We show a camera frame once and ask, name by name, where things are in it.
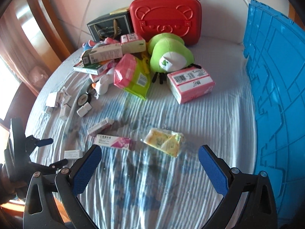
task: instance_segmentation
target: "yellow snack package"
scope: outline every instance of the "yellow snack package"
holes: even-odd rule
[[[152,128],[144,139],[144,143],[150,145],[164,153],[177,157],[180,150],[180,144],[183,142],[182,133]]]

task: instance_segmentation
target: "blue crate lid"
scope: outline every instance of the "blue crate lid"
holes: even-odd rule
[[[305,200],[305,32],[251,0],[244,46],[257,124],[255,174],[268,173],[281,225]]]

